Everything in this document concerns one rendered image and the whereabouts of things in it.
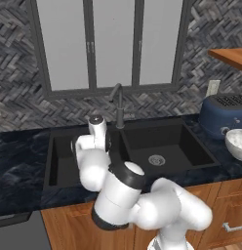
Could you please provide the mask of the grey framed window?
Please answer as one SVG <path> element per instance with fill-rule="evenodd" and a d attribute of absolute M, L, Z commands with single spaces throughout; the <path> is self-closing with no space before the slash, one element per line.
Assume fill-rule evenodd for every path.
<path fill-rule="evenodd" d="M 48 100 L 176 91 L 193 0 L 26 0 Z"/>

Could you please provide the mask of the blue toaster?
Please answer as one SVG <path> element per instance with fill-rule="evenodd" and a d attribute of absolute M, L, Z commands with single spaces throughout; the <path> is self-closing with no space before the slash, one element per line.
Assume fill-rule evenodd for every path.
<path fill-rule="evenodd" d="M 242 94 L 216 94 L 202 103 L 199 124 L 213 139 L 223 140 L 231 129 L 242 129 Z"/>

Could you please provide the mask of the narrow wooden drawer front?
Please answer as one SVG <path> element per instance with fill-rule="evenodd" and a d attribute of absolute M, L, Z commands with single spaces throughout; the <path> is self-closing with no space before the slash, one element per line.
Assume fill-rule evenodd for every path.
<path fill-rule="evenodd" d="M 242 193 L 242 179 L 224 181 L 221 184 L 218 197 L 233 196 Z"/>

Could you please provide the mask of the black double sink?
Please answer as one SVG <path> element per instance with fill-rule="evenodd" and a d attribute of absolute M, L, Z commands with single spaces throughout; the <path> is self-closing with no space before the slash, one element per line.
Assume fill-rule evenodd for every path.
<path fill-rule="evenodd" d="M 161 177 L 172 179 L 191 170 L 218 167 L 219 161 L 180 118 L 131 121 L 122 130 L 107 126 L 113 163 L 131 161 L 145 172 L 143 191 Z M 51 132 L 43 189 L 71 188 L 80 183 L 71 142 L 87 135 L 86 125 Z"/>

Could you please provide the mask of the white wall outlet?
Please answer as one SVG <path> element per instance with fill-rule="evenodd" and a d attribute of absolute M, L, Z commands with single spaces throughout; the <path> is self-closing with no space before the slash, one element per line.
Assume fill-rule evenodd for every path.
<path fill-rule="evenodd" d="M 219 90 L 220 83 L 221 83 L 220 80 L 210 80 L 208 84 L 206 96 L 209 97 L 209 96 L 215 95 Z"/>

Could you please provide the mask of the wooden wall cabinet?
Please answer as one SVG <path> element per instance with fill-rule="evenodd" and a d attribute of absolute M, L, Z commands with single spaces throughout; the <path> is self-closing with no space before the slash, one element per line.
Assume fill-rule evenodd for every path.
<path fill-rule="evenodd" d="M 210 49 L 208 55 L 242 70 L 242 48 Z"/>

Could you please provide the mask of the dark grey tap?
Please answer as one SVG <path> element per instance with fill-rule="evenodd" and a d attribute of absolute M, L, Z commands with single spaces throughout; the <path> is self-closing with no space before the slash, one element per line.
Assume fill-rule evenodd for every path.
<path fill-rule="evenodd" d="M 117 83 L 110 93 L 108 100 L 112 103 L 114 96 L 118 96 L 118 102 L 116 107 L 116 128 L 123 129 L 124 125 L 124 107 L 123 107 L 123 87 L 121 83 Z"/>

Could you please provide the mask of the white bowl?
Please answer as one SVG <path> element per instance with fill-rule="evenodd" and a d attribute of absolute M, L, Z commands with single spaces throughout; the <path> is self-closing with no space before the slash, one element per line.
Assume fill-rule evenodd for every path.
<path fill-rule="evenodd" d="M 242 161 L 242 129 L 228 130 L 225 134 L 225 145 L 233 157 Z"/>

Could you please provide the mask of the grey dishwasher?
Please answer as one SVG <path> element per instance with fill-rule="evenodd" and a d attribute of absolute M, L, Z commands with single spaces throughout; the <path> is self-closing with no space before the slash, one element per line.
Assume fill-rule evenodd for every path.
<path fill-rule="evenodd" d="M 52 250 L 41 213 L 0 216 L 0 250 Z"/>

